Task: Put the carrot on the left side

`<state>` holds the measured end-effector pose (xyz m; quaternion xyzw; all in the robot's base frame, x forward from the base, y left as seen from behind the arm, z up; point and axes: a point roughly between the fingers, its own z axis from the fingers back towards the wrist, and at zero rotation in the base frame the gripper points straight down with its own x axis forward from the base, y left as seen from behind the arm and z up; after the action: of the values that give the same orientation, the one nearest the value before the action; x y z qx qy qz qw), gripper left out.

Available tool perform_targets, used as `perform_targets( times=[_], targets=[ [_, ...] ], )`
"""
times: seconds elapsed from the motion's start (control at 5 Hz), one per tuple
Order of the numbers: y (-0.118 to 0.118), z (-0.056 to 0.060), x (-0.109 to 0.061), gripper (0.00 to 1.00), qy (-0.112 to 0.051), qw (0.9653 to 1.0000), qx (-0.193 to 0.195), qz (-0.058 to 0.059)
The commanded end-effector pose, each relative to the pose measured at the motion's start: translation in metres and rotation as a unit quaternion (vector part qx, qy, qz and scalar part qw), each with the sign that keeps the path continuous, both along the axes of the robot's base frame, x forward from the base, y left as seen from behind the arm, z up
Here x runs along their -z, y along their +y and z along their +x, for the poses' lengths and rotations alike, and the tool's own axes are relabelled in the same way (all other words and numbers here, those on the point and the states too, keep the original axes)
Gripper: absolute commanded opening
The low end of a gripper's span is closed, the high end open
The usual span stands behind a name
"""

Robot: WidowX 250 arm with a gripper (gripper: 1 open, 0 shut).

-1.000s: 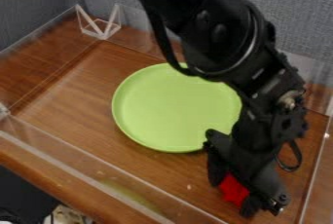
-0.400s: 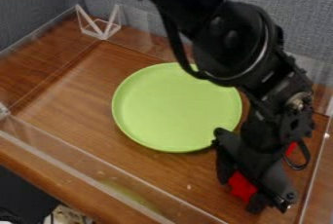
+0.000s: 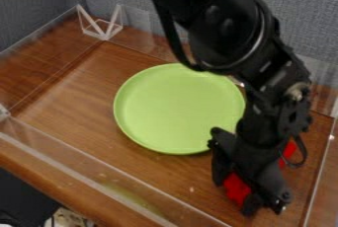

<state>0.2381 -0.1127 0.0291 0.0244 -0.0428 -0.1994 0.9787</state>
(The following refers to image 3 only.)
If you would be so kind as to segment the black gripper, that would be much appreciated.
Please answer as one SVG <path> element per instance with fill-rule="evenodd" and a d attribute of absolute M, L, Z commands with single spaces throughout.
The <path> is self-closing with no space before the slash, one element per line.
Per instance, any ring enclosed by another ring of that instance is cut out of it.
<path fill-rule="evenodd" d="M 249 182 L 254 193 L 244 201 L 241 212 L 253 217 L 262 208 L 281 214 L 292 203 L 293 195 L 280 170 L 280 148 L 256 147 L 241 135 L 214 127 L 208 146 L 213 151 L 212 177 L 221 187 L 229 173 L 236 173 Z"/>

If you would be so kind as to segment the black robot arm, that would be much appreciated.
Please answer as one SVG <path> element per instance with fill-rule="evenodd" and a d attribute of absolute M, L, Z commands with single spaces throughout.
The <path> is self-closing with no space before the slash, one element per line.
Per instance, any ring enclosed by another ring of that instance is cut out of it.
<path fill-rule="evenodd" d="M 283 213 L 293 194 L 283 167 L 289 145 L 313 123 L 311 72 L 281 37 L 281 22 L 264 0 L 153 0 L 172 52 L 194 71 L 230 75 L 246 90 L 234 131 L 216 127 L 209 147 L 216 185 L 245 216 Z"/>

